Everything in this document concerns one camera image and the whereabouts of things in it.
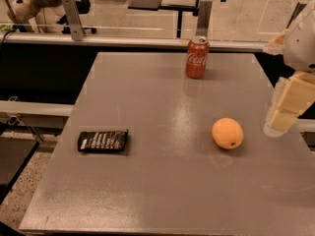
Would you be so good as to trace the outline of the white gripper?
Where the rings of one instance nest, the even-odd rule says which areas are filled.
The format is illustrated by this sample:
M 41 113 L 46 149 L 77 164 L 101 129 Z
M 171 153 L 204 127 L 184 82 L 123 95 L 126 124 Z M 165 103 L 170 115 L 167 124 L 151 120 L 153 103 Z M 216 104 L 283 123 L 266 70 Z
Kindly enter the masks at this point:
M 278 138 L 315 102 L 315 0 L 309 1 L 263 52 L 283 54 L 284 63 L 296 71 L 288 79 L 279 78 L 265 119 L 264 134 Z

